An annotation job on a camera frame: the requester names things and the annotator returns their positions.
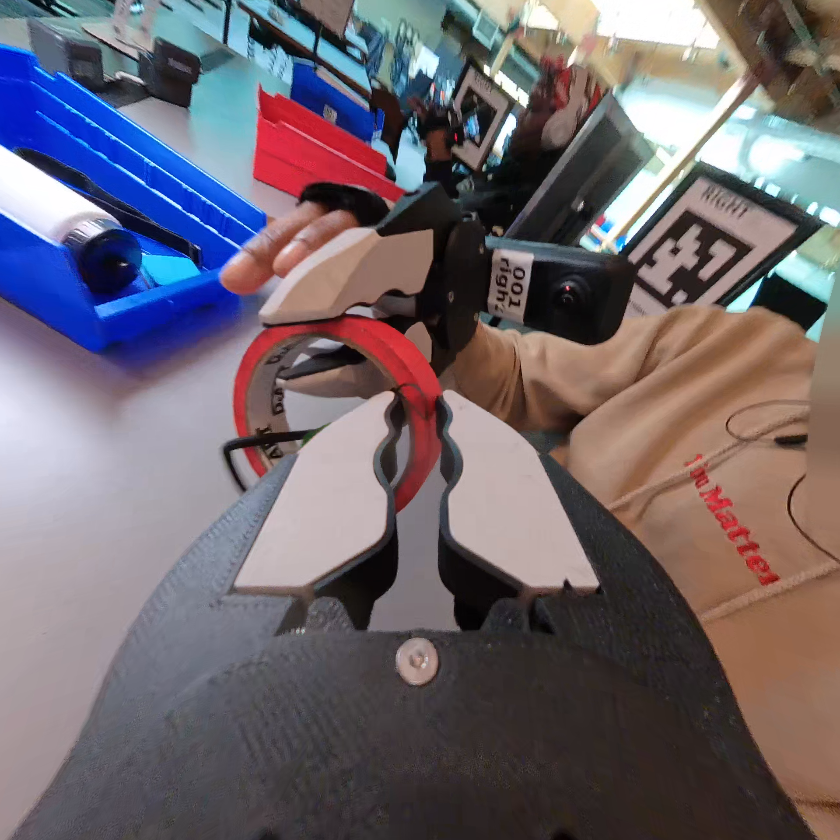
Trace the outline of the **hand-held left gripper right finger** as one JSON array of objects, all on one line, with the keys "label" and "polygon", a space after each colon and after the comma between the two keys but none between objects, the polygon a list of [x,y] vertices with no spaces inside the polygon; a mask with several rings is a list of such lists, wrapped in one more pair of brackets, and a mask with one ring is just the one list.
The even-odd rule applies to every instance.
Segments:
[{"label": "hand-held left gripper right finger", "polygon": [[437,403],[445,489],[440,501],[438,572],[455,603],[487,614],[499,600],[530,606],[600,582],[559,492],[551,458],[462,395]]}]

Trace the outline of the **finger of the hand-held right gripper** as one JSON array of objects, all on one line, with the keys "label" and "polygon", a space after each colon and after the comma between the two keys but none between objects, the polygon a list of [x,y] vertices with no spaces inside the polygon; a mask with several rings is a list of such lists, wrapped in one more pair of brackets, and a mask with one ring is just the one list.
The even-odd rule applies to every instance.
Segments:
[{"label": "finger of the hand-held right gripper", "polygon": [[369,398],[394,381],[361,353],[316,353],[280,374],[286,391],[325,398]]},{"label": "finger of the hand-held right gripper", "polygon": [[433,359],[433,341],[418,317],[416,296],[380,296],[370,305],[371,317],[383,321],[411,341],[428,363]]}]

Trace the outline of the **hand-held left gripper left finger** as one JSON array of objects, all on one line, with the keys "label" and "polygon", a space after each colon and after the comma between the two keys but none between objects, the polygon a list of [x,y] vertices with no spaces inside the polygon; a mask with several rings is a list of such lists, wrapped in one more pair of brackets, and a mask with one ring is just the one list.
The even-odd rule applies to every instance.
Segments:
[{"label": "hand-held left gripper left finger", "polygon": [[404,411],[382,392],[293,460],[233,584],[248,595],[339,600],[371,614],[397,573],[396,441]]}]

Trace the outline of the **red tape roll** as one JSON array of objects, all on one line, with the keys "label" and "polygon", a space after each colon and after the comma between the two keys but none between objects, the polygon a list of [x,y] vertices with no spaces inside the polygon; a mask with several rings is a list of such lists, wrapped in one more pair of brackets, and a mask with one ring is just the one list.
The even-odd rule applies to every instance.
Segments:
[{"label": "red tape roll", "polygon": [[411,447],[394,488],[394,499],[395,510],[404,510],[440,456],[437,404],[443,394],[430,363],[410,339],[385,322],[360,316],[270,327],[249,345],[234,379],[234,425],[238,436],[223,445],[223,457],[235,484],[246,490],[233,452],[243,449],[251,468],[262,477],[272,468],[273,461],[283,457],[280,445],[302,441],[308,434],[306,430],[289,429],[284,399],[276,384],[281,373],[291,371],[287,363],[306,340],[331,340],[360,352],[385,374],[394,396],[402,401]]}]

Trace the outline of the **red plastic parts bin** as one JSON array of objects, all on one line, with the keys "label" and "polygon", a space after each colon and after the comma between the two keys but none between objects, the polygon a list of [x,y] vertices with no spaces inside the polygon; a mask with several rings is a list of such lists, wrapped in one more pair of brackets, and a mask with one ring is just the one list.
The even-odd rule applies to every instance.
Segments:
[{"label": "red plastic parts bin", "polygon": [[359,186],[397,201],[386,158],[369,144],[280,94],[258,87],[254,178],[299,197],[316,182]]}]

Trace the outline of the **blue plastic parts bin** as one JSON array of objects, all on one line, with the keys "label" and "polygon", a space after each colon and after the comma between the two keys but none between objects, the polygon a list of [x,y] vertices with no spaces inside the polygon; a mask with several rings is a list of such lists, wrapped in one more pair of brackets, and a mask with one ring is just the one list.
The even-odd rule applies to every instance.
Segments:
[{"label": "blue plastic parts bin", "polygon": [[69,250],[2,213],[2,298],[100,352],[219,302],[236,302],[218,271],[266,214],[34,54],[1,50],[2,147],[45,153],[198,247],[201,270],[116,296],[95,296]]}]

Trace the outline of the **person's right forearm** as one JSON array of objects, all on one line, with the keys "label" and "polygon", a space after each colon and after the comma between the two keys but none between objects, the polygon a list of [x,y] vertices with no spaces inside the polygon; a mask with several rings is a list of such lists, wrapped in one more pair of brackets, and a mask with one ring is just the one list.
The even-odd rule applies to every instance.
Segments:
[{"label": "person's right forearm", "polygon": [[603,409],[631,428],[648,421],[682,435],[751,399],[805,399],[818,349],[765,308],[694,305],[630,318],[595,345],[480,325],[446,375],[521,431],[564,431]]}]

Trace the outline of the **person's right hand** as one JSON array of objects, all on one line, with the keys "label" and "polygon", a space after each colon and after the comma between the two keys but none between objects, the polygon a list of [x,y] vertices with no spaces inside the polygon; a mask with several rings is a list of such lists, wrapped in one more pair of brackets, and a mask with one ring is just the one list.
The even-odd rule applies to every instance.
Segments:
[{"label": "person's right hand", "polygon": [[343,231],[359,226],[352,213],[320,203],[300,203],[286,216],[270,219],[222,268],[219,280],[239,296],[255,294],[273,278],[283,278]]}]

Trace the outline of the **framed marker sign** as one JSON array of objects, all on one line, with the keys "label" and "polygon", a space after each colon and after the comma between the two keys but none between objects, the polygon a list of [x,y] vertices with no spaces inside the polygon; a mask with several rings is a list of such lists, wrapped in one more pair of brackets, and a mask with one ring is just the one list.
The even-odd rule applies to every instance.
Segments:
[{"label": "framed marker sign", "polygon": [[802,207],[697,162],[622,250],[635,273],[624,318],[727,306],[822,226]]},{"label": "framed marker sign", "polygon": [[451,153],[467,170],[480,172],[517,102],[471,57],[465,61],[449,103]]}]

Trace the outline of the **small blue bin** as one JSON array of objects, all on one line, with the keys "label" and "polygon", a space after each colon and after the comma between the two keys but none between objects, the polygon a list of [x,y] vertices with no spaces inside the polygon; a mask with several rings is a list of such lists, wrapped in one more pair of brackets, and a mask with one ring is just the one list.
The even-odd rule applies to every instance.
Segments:
[{"label": "small blue bin", "polygon": [[292,61],[289,98],[363,142],[380,140],[385,116],[329,70],[306,59]]}]

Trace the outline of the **person's beige hoodie torso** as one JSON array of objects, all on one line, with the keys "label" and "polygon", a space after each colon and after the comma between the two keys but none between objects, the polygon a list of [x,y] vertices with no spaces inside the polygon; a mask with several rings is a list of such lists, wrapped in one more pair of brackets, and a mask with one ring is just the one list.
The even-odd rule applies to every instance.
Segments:
[{"label": "person's beige hoodie torso", "polygon": [[564,464],[665,567],[771,769],[814,833],[838,838],[838,562],[791,522],[805,453],[774,442],[805,431],[782,421],[807,397],[751,399],[682,435],[600,409]]}]

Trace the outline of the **white roll with blue core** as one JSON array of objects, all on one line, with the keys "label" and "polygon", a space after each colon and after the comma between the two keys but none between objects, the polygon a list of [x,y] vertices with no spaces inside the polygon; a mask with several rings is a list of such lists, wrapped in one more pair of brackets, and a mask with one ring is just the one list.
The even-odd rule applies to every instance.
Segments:
[{"label": "white roll with blue core", "polygon": [[1,148],[1,209],[15,222],[65,247],[91,292],[119,292],[140,273],[142,248],[111,212],[5,147]]}]

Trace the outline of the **black box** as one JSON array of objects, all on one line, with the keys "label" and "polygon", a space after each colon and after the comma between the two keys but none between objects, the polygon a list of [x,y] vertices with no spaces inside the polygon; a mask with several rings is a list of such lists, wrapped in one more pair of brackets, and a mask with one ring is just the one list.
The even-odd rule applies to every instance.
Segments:
[{"label": "black box", "polygon": [[63,74],[90,91],[106,88],[102,46],[97,40],[45,17],[28,18],[27,31],[31,51],[43,70]]},{"label": "black box", "polygon": [[199,56],[163,38],[139,53],[140,79],[153,98],[189,109],[193,88],[202,72]]}]

